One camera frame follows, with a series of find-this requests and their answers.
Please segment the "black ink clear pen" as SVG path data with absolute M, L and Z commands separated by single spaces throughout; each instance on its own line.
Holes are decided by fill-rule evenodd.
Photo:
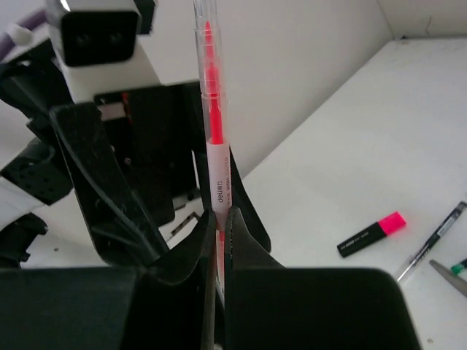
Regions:
M 466 210 L 466 202 L 461 201 L 443 220 L 443 222 L 429 236 L 427 241 L 401 266 L 395 274 L 398 283 L 406 281 L 418 265 L 426 258 L 428 253 L 437 244 L 437 242 L 448 232 L 448 230 L 457 222 L 459 216 Z

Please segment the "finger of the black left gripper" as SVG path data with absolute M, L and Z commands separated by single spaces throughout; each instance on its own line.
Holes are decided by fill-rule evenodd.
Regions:
M 210 189 L 209 189 L 209 175 L 207 165 L 207 151 L 206 148 L 195 149 L 193 151 L 196 170 L 198 173 L 198 181 L 201 189 L 201 199 L 203 207 L 208 209 L 211 207 Z M 242 215 L 250 235 L 268 252 L 271 252 L 271 239 L 266 232 L 263 223 L 258 216 L 240 177 L 234 155 L 230 151 L 231 159 L 231 180 L 233 182 L 233 205 L 242 211 Z
M 120 170 L 97 106 L 56 106 L 50 121 L 100 258 L 110 265 L 150 266 L 165 255 L 169 248 Z

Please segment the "pink and black highlighter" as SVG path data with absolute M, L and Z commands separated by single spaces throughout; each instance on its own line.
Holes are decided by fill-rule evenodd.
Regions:
M 406 226 L 406 220 L 398 211 L 369 225 L 336 246 L 341 257 L 348 257 L 386 238 Z

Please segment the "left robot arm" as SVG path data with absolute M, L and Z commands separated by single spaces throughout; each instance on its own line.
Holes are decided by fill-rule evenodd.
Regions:
M 113 266 L 151 265 L 160 229 L 200 198 L 223 224 L 242 211 L 271 240 L 227 137 L 217 8 L 194 4 L 199 78 L 161 84 L 140 38 L 156 1 L 46 1 L 1 36 L 1 100 L 33 139 L 1 167 L 1 258 L 18 266 L 47 231 L 34 214 L 74 193 L 93 246 Z

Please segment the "green ink clear pen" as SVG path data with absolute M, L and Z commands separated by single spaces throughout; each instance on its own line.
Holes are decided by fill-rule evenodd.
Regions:
M 459 263 L 453 265 L 450 270 L 455 274 L 459 275 L 467 269 L 467 259 L 460 261 Z

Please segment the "black handled scissors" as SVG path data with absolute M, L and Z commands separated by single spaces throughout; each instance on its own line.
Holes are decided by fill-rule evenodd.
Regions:
M 464 297 L 467 296 L 466 280 L 455 275 L 451 270 L 445 268 L 442 264 L 435 260 L 430 260 L 429 264 L 439 273 L 449 284 L 451 284 Z

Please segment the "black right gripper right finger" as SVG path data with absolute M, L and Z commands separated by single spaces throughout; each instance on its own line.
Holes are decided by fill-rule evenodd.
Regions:
M 286 268 L 238 208 L 225 225 L 227 349 L 419 349 L 403 294 L 373 268 Z

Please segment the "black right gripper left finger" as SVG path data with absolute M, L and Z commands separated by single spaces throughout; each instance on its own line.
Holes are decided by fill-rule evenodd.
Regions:
M 3 349 L 213 349 L 215 216 L 150 267 L 1 272 Z

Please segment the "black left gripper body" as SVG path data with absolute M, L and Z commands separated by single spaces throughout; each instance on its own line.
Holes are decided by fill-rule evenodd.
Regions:
M 174 200 L 197 191 L 193 151 L 204 139 L 198 82 L 95 96 L 115 158 L 155 223 L 175 218 Z

